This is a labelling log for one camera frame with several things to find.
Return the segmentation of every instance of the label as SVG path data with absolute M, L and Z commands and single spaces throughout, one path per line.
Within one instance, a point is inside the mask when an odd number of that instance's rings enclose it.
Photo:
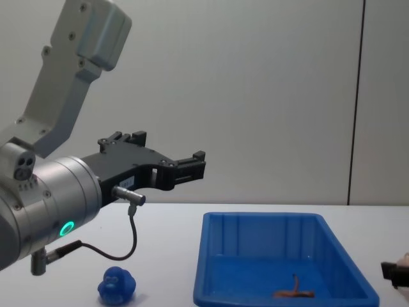
M 129 187 L 132 187 L 134 184 L 135 184 L 135 176 L 132 176 L 128 179 L 125 179 L 124 181 L 121 181 L 120 187 L 128 189 Z

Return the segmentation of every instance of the green led ring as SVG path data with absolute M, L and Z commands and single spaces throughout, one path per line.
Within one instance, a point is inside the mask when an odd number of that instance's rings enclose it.
M 65 223 L 65 225 L 62 227 L 62 229 L 59 231 L 59 235 L 64 237 L 66 234 L 70 233 L 71 230 L 73 230 L 75 224 L 73 221 L 69 221 Z

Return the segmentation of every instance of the black cable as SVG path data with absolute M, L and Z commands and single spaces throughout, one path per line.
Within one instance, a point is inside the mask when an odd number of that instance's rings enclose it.
M 65 245 L 65 246 L 62 246 L 62 247 L 60 247 L 60 248 L 57 248 L 55 251 L 53 251 L 53 252 L 47 254 L 47 256 L 48 256 L 48 257 L 47 257 L 47 258 L 48 258 L 48 259 L 47 259 L 47 263 L 49 264 L 49 263 L 51 263 L 51 262 L 53 262 L 53 261 L 56 261 L 56 260 L 58 260 L 58 259 L 61 259 L 61 258 L 63 258 L 65 255 L 67 255 L 67 254 L 69 254 L 69 253 L 71 253 L 71 252 L 73 252 L 73 251 L 75 251 L 76 249 L 79 249 L 79 248 L 81 248 L 81 247 L 85 247 L 85 248 L 92 249 L 92 250 L 95 251 L 96 253 L 98 253 L 98 254 L 100 254 L 100 255 L 102 255 L 102 256 L 104 256 L 104 257 L 110 259 L 110 260 L 123 261 L 123 260 L 128 259 L 129 257 L 131 257 L 131 256 L 134 254 L 134 251 L 135 251 L 135 249 L 136 249 L 136 245 L 137 245 L 137 242 L 138 242 L 138 238 L 137 238 L 137 234 L 136 234 L 136 227 L 135 227 L 134 216 L 133 216 L 132 213 L 135 214 L 135 212 L 131 212 L 131 214 L 130 214 L 130 216 L 129 216 L 129 221 L 130 221 L 130 226 L 131 226 L 131 228 L 132 228 L 132 236 L 134 237 L 134 242 L 133 242 L 133 244 L 132 244 L 131 250 L 130 250 L 129 253 L 127 253 L 125 256 L 123 256 L 123 257 L 111 256 L 111 255 L 108 255 L 107 253 L 101 251 L 100 249 L 98 249 L 98 248 L 92 246 L 91 244 L 82 243 L 82 241 L 77 240 L 77 241 L 75 241 L 75 242 L 69 243 L 69 244 L 67 244 L 67 245 Z
M 135 227 L 135 221 L 134 218 L 132 216 L 129 217 L 129 221 L 130 221 L 130 226 L 132 227 L 132 235 L 134 237 L 134 243 L 132 244 L 132 248 L 130 249 L 129 253 L 127 253 L 125 256 L 123 257 L 115 257 L 115 256 L 111 256 L 108 255 L 107 253 L 101 251 L 100 249 L 88 244 L 88 243 L 82 243 L 81 242 L 81 246 L 85 247 L 85 248 L 89 248 L 92 249 L 94 252 L 100 254 L 101 256 L 104 256 L 110 260 L 114 260 L 114 261 L 123 261 L 128 259 L 129 257 L 131 257 L 134 254 L 134 251 L 136 249 L 136 245 L 138 242 L 138 238 L 137 238 L 137 234 L 136 234 L 136 227 Z

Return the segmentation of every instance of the blue toy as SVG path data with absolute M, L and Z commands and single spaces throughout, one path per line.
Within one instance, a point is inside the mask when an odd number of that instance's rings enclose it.
M 104 280 L 98 286 L 101 300 L 107 305 L 121 305 L 129 302 L 136 289 L 132 275 L 120 267 L 110 267 Z

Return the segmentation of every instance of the white table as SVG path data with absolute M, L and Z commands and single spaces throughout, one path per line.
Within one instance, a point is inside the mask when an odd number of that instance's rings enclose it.
M 124 255 L 132 242 L 127 208 L 121 203 L 109 205 L 94 221 L 48 250 L 81 239 L 111 254 Z M 321 214 L 378 292 L 381 306 L 408 306 L 390 282 L 383 280 L 380 262 L 394 262 L 409 251 L 409 207 L 166 203 L 147 203 L 138 210 L 138 246 L 129 260 L 112 262 L 81 248 L 49 265 L 41 277 L 30 274 L 29 257 L 1 271 L 1 306 L 100 306 L 96 288 L 105 270 L 118 265 L 137 281 L 137 295 L 129 306 L 193 307 L 202 217 L 211 211 Z

